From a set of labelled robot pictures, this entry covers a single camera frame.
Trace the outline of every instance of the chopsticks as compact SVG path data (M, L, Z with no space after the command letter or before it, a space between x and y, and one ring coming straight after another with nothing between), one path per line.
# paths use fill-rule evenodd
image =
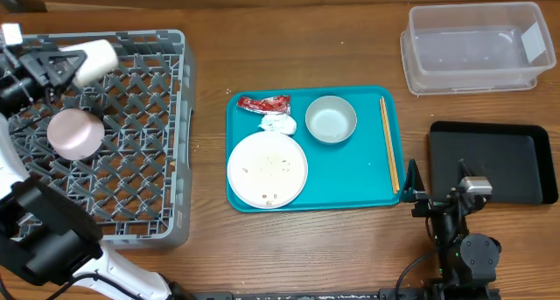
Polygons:
M391 129L389 128L389 119L387 118L387 107L385 106L385 98L379 100L381 106L381 121L383 123L383 133L385 134L385 146L387 147L388 167L391 173L391 183L393 185L393 193L399 192L399 177L396 174L395 153L393 152L393 141L391 140Z

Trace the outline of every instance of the gray plastic crate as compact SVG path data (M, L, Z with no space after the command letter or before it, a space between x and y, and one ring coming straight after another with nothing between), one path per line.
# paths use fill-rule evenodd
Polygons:
M56 106L44 103L10 119L10 132L27 170L66 194L101 226L115 248L162 248L189 234L192 172L188 163L196 64L181 31L123 31L32 35L27 46L55 50L106 39L119 68L84 88L65 92ZM53 114L82 108L105 125L102 147L88 159L59 157L46 139ZM16 240L40 222L21 220Z

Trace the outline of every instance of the small bowl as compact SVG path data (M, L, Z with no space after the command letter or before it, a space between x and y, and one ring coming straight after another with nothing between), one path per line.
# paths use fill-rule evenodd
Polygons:
M348 101L326 95L313 101L305 112L305 125L322 143L345 141L356 129L356 111Z

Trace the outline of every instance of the teal tray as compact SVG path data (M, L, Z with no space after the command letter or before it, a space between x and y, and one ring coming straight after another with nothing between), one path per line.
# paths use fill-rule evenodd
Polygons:
M227 199L233 208L243 213L264 213L392 206L399 203L400 192L393 193L389 173L379 105L382 96L387 106L401 188L405 179L403 149L393 96L382 87L325 87L239 93L227 105L227 159L235 145L259 130L257 126L263 118L262 115L237 108L240 97L246 95L262 99L280 94L291 95L290 115L297 122L293 138L304 150L309 168L305 187L288 205L263 210L242 202L227 182ZM358 125L345 142L325 145L317 141L305 126L307 107L323 95L342 97L356 111Z

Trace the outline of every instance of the wooden tabletop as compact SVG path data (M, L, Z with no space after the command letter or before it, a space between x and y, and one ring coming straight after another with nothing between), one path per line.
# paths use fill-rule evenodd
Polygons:
M560 48L560 2L541 2ZM404 158L427 182L426 134L437 120L538 124L560 164L560 66L530 91L416 97L406 87L399 35L412 5L288 9L120 10L3 17L25 33L180 29L199 65L191 135L190 237L173 250L122 252L140 267L191 291L373 291L395 285L430 248L411 205L311 213L243 214L226 199L226 104L239 91L381 85L395 97ZM560 204L490 205L467 218L474 233L502 246L498 280L505 299L560 296ZM403 286L437 275L430 260ZM18 299L41 299L57 286L34 287L2 270ZM100 299L82 288L62 298Z

